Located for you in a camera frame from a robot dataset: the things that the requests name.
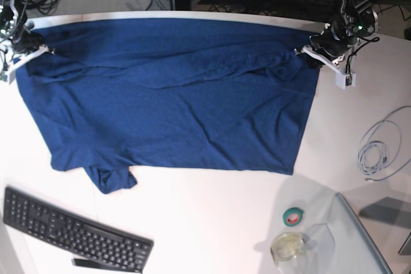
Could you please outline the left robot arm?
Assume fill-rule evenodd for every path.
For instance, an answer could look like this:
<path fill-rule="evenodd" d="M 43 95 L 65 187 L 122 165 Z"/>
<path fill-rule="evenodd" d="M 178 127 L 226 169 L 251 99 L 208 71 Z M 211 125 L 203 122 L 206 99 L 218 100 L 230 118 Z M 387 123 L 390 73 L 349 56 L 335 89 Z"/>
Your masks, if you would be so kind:
<path fill-rule="evenodd" d="M 378 42 L 378 15 L 369 0 L 301 0 L 321 4 L 331 20 L 321 33 L 310 37 L 312 50 L 331 62 L 346 56 L 344 72 L 351 72 L 353 58 L 367 44 Z"/>

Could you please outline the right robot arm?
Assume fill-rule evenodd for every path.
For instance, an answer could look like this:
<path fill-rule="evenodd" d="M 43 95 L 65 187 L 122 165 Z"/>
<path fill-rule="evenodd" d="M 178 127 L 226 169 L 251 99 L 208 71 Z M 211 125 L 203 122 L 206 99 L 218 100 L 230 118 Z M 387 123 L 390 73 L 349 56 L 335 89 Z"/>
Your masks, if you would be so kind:
<path fill-rule="evenodd" d="M 44 43 L 42 35 L 26 25 L 25 0 L 1 0 L 1 43 L 8 44 L 15 53 L 31 53 Z"/>

